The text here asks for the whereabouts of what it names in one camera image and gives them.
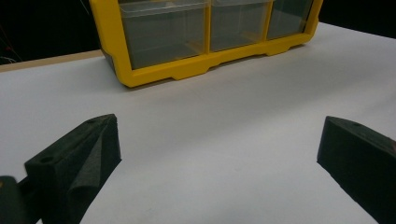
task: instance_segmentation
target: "yellow storage organizer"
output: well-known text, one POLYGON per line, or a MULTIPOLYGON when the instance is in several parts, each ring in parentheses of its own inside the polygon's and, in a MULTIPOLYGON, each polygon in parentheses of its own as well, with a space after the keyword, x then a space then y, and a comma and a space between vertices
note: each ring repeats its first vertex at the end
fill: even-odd
POLYGON ((309 41, 323 0, 91 0, 102 50, 135 87, 309 41))

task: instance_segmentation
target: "plastic drawer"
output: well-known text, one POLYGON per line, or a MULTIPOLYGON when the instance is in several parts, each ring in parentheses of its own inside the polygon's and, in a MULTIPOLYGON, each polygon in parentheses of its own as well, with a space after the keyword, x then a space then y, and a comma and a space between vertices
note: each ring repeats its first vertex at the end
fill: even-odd
POLYGON ((134 69, 204 52, 204 0, 121 3, 120 11, 134 69))
POLYGON ((268 39, 301 34, 313 0, 276 0, 273 5, 268 39))
POLYGON ((269 0, 213 0, 210 49, 232 49, 262 40, 269 0))

